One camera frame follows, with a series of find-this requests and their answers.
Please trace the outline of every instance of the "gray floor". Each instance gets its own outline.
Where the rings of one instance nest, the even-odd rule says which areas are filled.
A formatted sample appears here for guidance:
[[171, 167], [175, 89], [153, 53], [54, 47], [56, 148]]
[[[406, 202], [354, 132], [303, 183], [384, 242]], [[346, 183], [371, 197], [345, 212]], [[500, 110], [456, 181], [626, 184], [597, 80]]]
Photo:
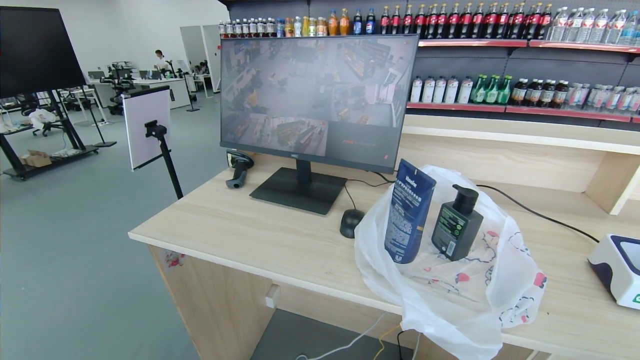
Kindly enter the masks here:
[[[218, 102], [200, 96], [201, 111], [172, 111], [172, 156], [185, 193], [226, 167]], [[95, 128], [76, 129], [85, 144], [99, 141]], [[124, 123], [101, 129], [118, 143], [99, 155], [26, 182], [0, 177], [3, 360], [198, 359], [146, 246], [127, 237], [175, 200], [164, 163], [132, 173]], [[64, 146], [60, 130], [8, 141], [18, 154]], [[9, 166], [4, 155], [0, 161]], [[277, 311], [253, 359], [318, 356], [355, 336]], [[397, 347], [387, 345], [378, 359], [398, 359]], [[378, 347], [364, 338], [327, 359], [371, 359]]]

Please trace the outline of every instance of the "monitor stand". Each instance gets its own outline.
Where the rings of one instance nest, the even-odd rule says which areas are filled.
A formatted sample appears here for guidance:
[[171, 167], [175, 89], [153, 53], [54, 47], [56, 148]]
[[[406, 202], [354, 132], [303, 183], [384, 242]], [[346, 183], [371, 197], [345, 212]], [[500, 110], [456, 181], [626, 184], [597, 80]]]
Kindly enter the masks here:
[[281, 167], [250, 196], [326, 215], [347, 179], [311, 172], [311, 163], [296, 160], [296, 168]]

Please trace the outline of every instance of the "pump dispenser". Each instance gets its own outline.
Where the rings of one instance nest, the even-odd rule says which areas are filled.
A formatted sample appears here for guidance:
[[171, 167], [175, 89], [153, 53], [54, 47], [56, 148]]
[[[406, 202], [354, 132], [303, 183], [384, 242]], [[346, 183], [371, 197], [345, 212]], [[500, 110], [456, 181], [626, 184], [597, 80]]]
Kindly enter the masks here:
[[451, 261], [469, 255], [484, 217], [476, 210], [478, 192], [458, 184], [456, 200], [442, 204], [431, 241]]

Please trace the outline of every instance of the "yellow cable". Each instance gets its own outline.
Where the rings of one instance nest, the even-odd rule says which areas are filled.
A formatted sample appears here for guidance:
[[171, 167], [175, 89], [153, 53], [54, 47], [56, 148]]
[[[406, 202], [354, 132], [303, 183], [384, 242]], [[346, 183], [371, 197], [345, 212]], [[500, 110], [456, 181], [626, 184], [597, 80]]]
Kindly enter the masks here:
[[384, 338], [385, 336], [389, 335], [393, 330], [396, 330], [399, 327], [400, 327], [399, 324], [394, 326], [393, 329], [385, 332], [382, 336], [380, 336], [378, 338], [378, 341], [380, 342], [380, 345], [382, 345], [382, 348], [380, 348], [380, 351], [378, 351], [378, 353], [373, 357], [373, 360], [376, 360], [378, 358], [378, 356], [380, 356], [380, 354], [382, 354], [382, 352], [385, 351], [385, 344], [382, 342], [382, 338]]

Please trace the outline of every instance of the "white cable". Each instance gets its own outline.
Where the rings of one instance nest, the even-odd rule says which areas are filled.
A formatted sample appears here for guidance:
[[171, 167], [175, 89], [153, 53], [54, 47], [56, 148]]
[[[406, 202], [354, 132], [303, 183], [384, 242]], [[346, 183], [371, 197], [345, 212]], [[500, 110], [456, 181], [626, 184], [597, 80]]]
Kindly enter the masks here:
[[353, 339], [353, 341], [351, 343], [349, 343], [349, 345], [343, 346], [343, 347], [339, 347], [336, 349], [333, 349], [331, 351], [329, 351], [328, 353], [319, 356], [319, 357], [314, 357], [313, 359], [309, 359], [305, 354], [300, 354], [296, 357], [296, 360], [320, 360], [323, 357], [329, 356], [331, 354], [333, 354], [334, 352], [338, 352], [340, 350], [344, 350], [346, 348], [350, 348], [353, 344], [355, 344], [356, 341], [360, 340], [360, 338], [362, 338], [363, 336], [365, 336], [369, 331], [373, 330], [374, 327], [376, 327], [376, 325], [380, 322], [380, 320], [382, 320], [382, 317], [385, 316], [387, 312], [383, 312], [382, 314], [380, 314], [380, 317], [376, 320], [376, 322], [370, 327], [368, 328], [365, 332], [361, 333], [360, 335], [358, 335], [357, 338]]
[[415, 356], [418, 354], [418, 347], [420, 347], [420, 338], [422, 334], [418, 332], [418, 342], [415, 344], [415, 349], [413, 350], [413, 356], [411, 356], [411, 360], [415, 360]]

